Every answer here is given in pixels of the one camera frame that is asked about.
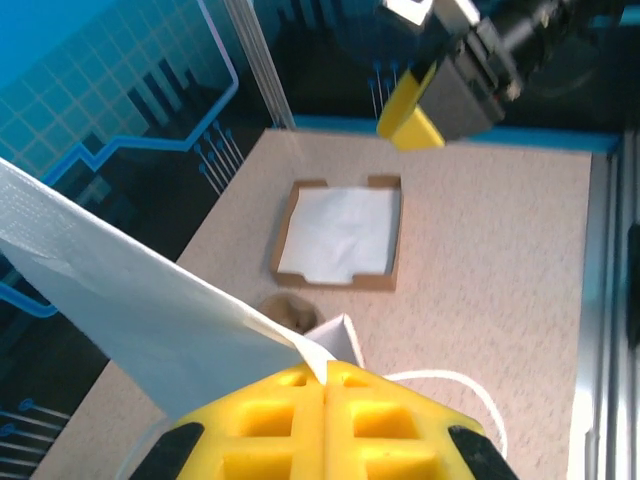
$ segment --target table surface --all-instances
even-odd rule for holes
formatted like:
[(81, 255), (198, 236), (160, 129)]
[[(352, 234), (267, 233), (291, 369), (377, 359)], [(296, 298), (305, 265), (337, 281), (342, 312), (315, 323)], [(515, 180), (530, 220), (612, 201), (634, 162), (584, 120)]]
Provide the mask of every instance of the table surface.
[[(178, 264), (258, 305), (280, 290), (267, 268), (295, 179), (351, 186), (369, 174), (400, 174), (396, 292), (297, 293), (327, 318), (351, 316), (373, 372), (449, 369), (481, 383), (504, 417), (509, 463), (519, 477), (561, 479), (575, 391), (589, 170), (587, 153), (458, 145), (399, 154), (375, 138), (266, 131)], [(403, 383), (476, 418), (497, 442), (489, 414), (466, 387)], [(110, 363), (33, 478), (113, 478), (161, 417)]]

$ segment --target yellow foam pad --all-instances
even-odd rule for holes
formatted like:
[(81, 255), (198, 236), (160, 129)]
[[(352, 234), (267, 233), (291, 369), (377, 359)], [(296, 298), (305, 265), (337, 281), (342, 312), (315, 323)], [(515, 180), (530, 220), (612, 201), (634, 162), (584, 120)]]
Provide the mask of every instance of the yellow foam pad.
[(401, 151), (442, 147), (445, 140), (417, 104), (433, 76), (434, 64), (421, 82), (410, 70), (400, 78), (378, 121), (377, 132)]
[(184, 417), (204, 433), (180, 479), (473, 480), (448, 428), (473, 419), (343, 362), (327, 385), (306, 365)]

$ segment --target cardboard tray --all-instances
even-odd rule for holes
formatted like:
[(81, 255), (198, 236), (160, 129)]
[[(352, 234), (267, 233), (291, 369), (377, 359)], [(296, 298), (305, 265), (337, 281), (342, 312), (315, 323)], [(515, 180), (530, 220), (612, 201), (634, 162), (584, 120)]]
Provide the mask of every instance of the cardboard tray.
[(299, 273), (279, 272), (280, 259), (287, 241), (289, 232), (289, 223), (291, 215), (298, 203), (300, 189), (304, 188), (327, 188), (329, 185), (324, 179), (316, 180), (296, 180), (291, 188), (289, 200), (284, 211), (282, 223), (278, 231), (276, 243), (271, 253), (271, 261), (269, 262), (269, 271), (278, 285), (293, 288), (316, 288), (316, 289), (334, 289), (334, 290), (374, 290), (374, 291), (395, 291), (396, 280), (398, 277), (398, 264), (400, 255), (400, 235), (402, 233), (402, 186), (399, 175), (370, 175), (368, 177), (367, 186), (374, 189), (397, 189), (400, 190), (400, 202), (398, 212), (398, 231), (396, 233), (395, 254), (393, 258), (393, 266), (391, 272), (386, 274), (355, 274), (353, 281), (349, 284), (324, 284), (309, 283), (303, 275)]

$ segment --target brown object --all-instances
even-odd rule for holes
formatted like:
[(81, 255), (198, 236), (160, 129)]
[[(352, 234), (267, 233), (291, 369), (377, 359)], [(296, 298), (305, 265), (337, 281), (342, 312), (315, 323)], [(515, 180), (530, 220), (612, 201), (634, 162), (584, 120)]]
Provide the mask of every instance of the brown object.
[(324, 288), (335, 290), (377, 290), (377, 291), (394, 291), (396, 289), (396, 280), (398, 277), (398, 257), (400, 255), (400, 234), (402, 232), (402, 187), (400, 176), (398, 175), (370, 175), (368, 177), (367, 186), (369, 188), (387, 189), (394, 188), (400, 190), (400, 211), (398, 212), (398, 231), (396, 234), (395, 254), (393, 258), (393, 266), (391, 272), (385, 274), (355, 274), (353, 281), (347, 285), (309, 283), (303, 275), (299, 273), (279, 272), (280, 259), (287, 241), (287, 233), (289, 232), (289, 223), (291, 215), (298, 203), (300, 189), (302, 188), (327, 188), (326, 180), (296, 180), (291, 188), (289, 200), (284, 211), (278, 237), (276, 239), (271, 261), (269, 262), (269, 271), (278, 285), (294, 288)]
[(324, 317), (311, 302), (292, 293), (271, 295), (260, 304), (258, 310), (274, 322), (301, 335), (324, 323)]

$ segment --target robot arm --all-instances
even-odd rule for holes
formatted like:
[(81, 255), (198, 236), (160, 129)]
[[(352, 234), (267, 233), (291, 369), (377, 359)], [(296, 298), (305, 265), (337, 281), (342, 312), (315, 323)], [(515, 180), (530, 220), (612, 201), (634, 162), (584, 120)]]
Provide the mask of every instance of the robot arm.
[(416, 32), (434, 14), (454, 40), (434, 63), (405, 72), (378, 134), (414, 150), (491, 129), (531, 73), (601, 8), (598, 0), (511, 0), (481, 18), (471, 0), (382, 0), (380, 10)]

